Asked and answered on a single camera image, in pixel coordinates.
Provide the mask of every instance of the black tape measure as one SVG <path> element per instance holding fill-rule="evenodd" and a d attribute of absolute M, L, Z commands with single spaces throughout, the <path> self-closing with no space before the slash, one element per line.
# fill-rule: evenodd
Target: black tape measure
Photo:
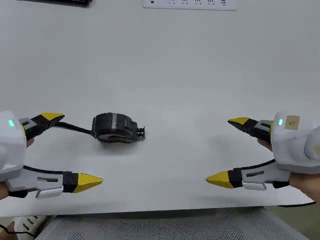
<path fill-rule="evenodd" d="M 57 122 L 54 127 L 89 134 L 103 143 L 130 144 L 145 138 L 145 128 L 138 128 L 135 121 L 120 113 L 102 113 L 93 118 L 92 130 L 84 129 L 66 122 Z"/>

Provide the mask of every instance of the white table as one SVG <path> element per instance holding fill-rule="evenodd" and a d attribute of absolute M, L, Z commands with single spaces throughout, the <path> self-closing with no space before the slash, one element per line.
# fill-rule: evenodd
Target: white table
<path fill-rule="evenodd" d="M 0 102 L 19 118 L 62 112 L 90 128 L 119 112 L 146 140 L 103 147 L 51 129 L 26 165 L 89 173 L 79 194 L 7 198 L 0 216 L 301 204 L 291 187 L 229 190 L 214 173 L 272 159 L 227 123 L 279 110 L 320 118 L 320 1 L 239 1 L 238 11 L 144 9 L 141 0 L 79 8 L 18 0 L 0 5 Z"/>

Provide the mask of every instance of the power strip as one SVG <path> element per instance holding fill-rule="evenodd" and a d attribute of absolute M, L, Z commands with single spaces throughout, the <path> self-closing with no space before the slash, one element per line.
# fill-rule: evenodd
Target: power strip
<path fill-rule="evenodd" d="M 143 0 L 144 8 L 237 10 L 237 0 Z"/>

